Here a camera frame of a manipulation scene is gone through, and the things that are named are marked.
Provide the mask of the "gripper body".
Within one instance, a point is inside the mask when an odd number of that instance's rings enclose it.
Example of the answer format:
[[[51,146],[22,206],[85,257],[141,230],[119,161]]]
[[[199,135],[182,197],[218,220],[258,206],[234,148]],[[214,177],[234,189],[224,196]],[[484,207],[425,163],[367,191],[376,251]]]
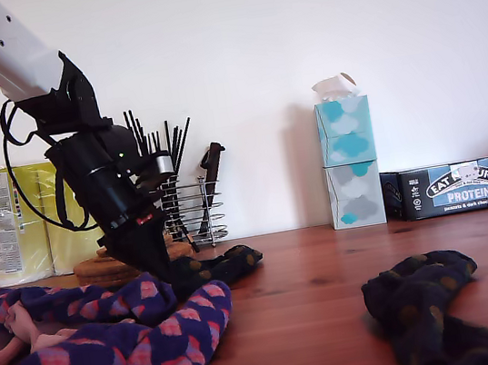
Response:
[[[163,227],[164,213],[155,202],[162,196],[159,158],[133,163],[105,163],[82,170],[64,171],[65,183],[83,209],[83,222],[72,225],[76,232],[89,230],[94,220],[106,234]]]

